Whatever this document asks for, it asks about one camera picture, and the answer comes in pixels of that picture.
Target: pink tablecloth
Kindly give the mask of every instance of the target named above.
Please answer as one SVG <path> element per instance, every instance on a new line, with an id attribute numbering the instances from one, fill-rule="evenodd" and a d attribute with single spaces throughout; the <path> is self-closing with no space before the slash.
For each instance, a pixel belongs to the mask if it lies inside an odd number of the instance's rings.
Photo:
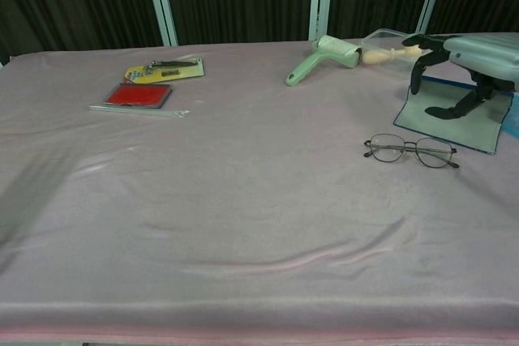
<path id="1" fill-rule="evenodd" d="M 383 164 L 408 79 L 310 43 L 35 53 L 0 70 L 0 340 L 386 344 L 519 339 L 519 141 Z M 185 118 L 98 113 L 185 55 Z M 432 75 L 468 80 L 449 64 Z"/>

